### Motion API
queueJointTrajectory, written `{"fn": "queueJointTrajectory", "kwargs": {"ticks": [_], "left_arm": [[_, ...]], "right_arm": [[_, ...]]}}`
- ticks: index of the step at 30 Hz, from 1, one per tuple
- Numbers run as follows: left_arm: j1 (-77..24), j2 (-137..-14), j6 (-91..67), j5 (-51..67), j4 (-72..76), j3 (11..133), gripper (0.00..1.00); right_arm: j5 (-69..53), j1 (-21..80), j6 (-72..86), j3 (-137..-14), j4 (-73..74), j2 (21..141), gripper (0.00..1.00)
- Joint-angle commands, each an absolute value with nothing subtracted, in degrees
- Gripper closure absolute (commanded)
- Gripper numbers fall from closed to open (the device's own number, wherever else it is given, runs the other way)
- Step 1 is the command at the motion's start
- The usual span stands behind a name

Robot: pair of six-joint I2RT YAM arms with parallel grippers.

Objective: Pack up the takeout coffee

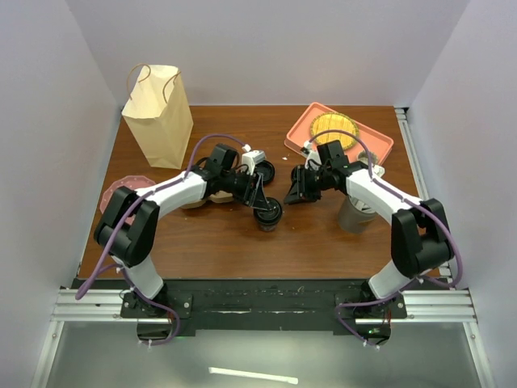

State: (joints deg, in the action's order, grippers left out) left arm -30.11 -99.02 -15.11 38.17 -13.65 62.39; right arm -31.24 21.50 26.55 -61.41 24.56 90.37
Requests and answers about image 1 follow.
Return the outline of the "black cup lid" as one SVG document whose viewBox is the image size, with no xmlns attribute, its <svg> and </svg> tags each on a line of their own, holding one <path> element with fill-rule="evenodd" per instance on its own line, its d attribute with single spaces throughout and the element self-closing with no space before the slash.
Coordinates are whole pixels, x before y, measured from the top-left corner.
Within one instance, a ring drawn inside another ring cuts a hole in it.
<svg viewBox="0 0 517 388">
<path fill-rule="evenodd" d="M 270 184 L 275 178 L 275 167 L 274 165 L 264 160 L 255 165 L 254 171 L 261 174 L 263 177 L 263 186 Z"/>
<path fill-rule="evenodd" d="M 271 201 L 271 203 L 273 204 L 273 207 L 267 211 L 254 209 L 253 214 L 254 214 L 255 220 L 258 221 L 259 218 L 264 218 L 264 219 L 277 218 L 280 220 L 283 215 L 283 208 L 282 208 L 281 203 L 273 197 L 268 197 L 267 199 Z"/>
</svg>

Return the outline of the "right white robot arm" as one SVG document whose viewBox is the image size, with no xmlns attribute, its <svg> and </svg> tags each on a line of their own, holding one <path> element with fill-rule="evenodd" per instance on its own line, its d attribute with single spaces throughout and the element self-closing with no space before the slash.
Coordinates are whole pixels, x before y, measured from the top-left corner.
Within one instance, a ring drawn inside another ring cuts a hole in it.
<svg viewBox="0 0 517 388">
<path fill-rule="evenodd" d="M 339 141 L 310 152 L 304 165 L 293 168 L 291 181 L 286 205 L 316 202 L 322 192 L 334 189 L 367 205 L 391 226 L 391 260 L 366 282 L 360 302 L 350 304 L 368 317 L 379 317 L 411 281 L 454 257 L 443 205 L 404 193 L 365 162 L 350 162 Z"/>
</svg>

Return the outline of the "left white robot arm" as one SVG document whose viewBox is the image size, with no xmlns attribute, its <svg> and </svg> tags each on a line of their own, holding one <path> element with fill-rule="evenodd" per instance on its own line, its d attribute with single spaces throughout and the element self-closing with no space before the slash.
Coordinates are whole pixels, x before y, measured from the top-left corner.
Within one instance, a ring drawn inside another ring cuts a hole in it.
<svg viewBox="0 0 517 388">
<path fill-rule="evenodd" d="M 239 154 L 229 145 L 217 144 L 204 161 L 190 165 L 173 179 L 144 191 L 122 186 L 111 194 L 94 239 L 103 247 L 103 254 L 120 265 L 139 298 L 138 306 L 149 317 L 158 317 L 172 307 L 165 281 L 150 256 L 158 222 L 176 209 L 225 192 L 253 210 L 262 230 L 274 229 L 283 210 L 278 200 L 264 193 L 264 175 L 259 170 L 264 162 L 262 151 Z"/>
</svg>

